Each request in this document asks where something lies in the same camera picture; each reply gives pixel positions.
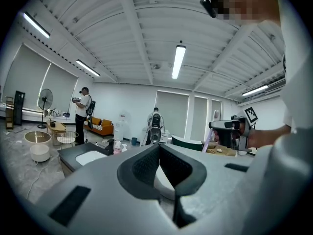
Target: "white t-shirt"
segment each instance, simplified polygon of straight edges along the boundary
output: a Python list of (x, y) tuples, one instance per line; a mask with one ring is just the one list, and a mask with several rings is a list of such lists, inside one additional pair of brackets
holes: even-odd
[(79, 108), (77, 106), (76, 114), (80, 115), (81, 117), (87, 117), (86, 110), (89, 108), (89, 106), (91, 104), (91, 97), (89, 96), (89, 94), (83, 96), (82, 99), (80, 100), (80, 103), (83, 104), (85, 107), (84, 108)]
[[(278, 0), (281, 30), (285, 41), (286, 82), (299, 71), (312, 49), (311, 36), (297, 11), (288, 0)], [(293, 130), (296, 126), (285, 109), (284, 123)]]

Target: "backpack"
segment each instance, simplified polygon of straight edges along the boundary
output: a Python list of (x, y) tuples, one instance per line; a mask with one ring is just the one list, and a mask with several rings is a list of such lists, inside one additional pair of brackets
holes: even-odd
[(93, 101), (92, 100), (92, 97), (88, 94), (88, 96), (91, 98), (91, 103), (88, 107), (88, 109), (86, 109), (86, 113), (87, 113), (87, 116), (90, 116), (92, 115), (93, 111), (94, 111), (94, 108), (96, 106), (96, 101)]

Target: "orange sofa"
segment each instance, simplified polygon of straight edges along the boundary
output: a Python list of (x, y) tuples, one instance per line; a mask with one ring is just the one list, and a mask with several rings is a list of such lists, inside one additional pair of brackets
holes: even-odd
[(93, 129), (90, 129), (88, 127), (88, 123), (87, 121), (85, 121), (84, 123), (84, 128), (86, 130), (89, 130), (89, 131), (92, 131), (92, 132), (95, 132), (97, 134), (100, 134), (102, 136), (106, 136), (106, 135), (112, 135), (113, 134), (113, 125), (111, 125), (112, 122), (109, 121), (109, 120), (102, 120), (100, 118), (92, 118), (92, 126), (93, 126)]

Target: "human hand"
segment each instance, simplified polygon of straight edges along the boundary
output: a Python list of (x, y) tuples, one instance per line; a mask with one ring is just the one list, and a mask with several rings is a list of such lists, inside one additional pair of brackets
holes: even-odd
[[(240, 123), (239, 133), (233, 133), (232, 138), (237, 139), (239, 137), (239, 135), (242, 135), (244, 132), (245, 132), (245, 124)], [(214, 134), (215, 134), (214, 141), (217, 142), (218, 144), (220, 144), (220, 137), (219, 137), (218, 132), (216, 130), (214, 130)], [(248, 137), (247, 148), (259, 147), (258, 143), (259, 143), (260, 139), (261, 139), (261, 132), (251, 128), (250, 133), (249, 133), (249, 137)]]

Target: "electric fan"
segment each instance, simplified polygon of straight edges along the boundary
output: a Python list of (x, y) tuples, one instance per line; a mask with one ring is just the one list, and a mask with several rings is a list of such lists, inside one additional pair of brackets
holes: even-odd
[(43, 114), (41, 117), (41, 124), (38, 125), (38, 128), (41, 128), (41, 129), (47, 128), (47, 126), (44, 124), (44, 110), (49, 109), (51, 107), (52, 101), (53, 101), (53, 95), (52, 95), (51, 90), (43, 89), (40, 92), (39, 100), (38, 100), (38, 105), (43, 111)]

